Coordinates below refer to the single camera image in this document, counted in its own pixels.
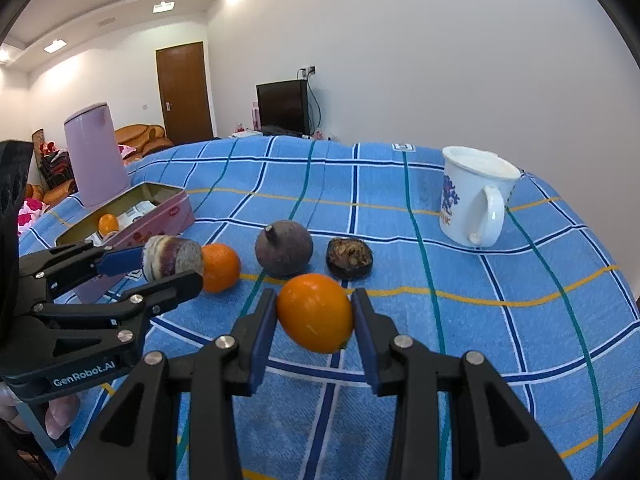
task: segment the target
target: purple thermos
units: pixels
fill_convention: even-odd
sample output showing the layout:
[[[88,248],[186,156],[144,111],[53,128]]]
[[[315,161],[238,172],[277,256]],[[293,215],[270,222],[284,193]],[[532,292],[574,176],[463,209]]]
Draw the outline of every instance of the purple thermos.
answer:
[[[69,117],[65,135],[85,208],[103,204],[129,187],[107,103],[91,105]]]

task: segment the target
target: brown leather sofa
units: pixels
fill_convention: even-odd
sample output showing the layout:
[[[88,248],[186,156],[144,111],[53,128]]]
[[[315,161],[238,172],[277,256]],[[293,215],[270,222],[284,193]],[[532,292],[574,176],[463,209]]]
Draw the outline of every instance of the brown leather sofa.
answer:
[[[166,136],[164,128],[159,124],[130,124],[116,130],[115,137],[118,144],[136,149],[124,159],[125,164],[174,146]]]

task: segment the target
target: black television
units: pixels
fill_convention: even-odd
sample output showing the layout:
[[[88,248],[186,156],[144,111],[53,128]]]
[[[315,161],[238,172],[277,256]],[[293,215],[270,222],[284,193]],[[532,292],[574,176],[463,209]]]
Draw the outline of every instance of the black television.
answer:
[[[257,86],[260,124],[310,135],[305,80],[280,81]]]

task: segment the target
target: mug handle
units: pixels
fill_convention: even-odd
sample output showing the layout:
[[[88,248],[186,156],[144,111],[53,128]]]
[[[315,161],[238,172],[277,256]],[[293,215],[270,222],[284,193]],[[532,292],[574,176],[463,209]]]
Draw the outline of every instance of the mug handle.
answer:
[[[491,247],[498,241],[504,223],[504,199],[495,186],[482,188],[486,195],[486,213],[477,233],[469,235],[469,241],[478,247]]]

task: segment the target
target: dried fruit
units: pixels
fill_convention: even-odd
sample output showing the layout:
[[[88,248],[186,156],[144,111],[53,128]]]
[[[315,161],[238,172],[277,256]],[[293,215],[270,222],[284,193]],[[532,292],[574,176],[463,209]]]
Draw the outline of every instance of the dried fruit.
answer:
[[[357,280],[373,268],[373,253],[357,238],[334,238],[326,248],[326,264],[341,280]]]

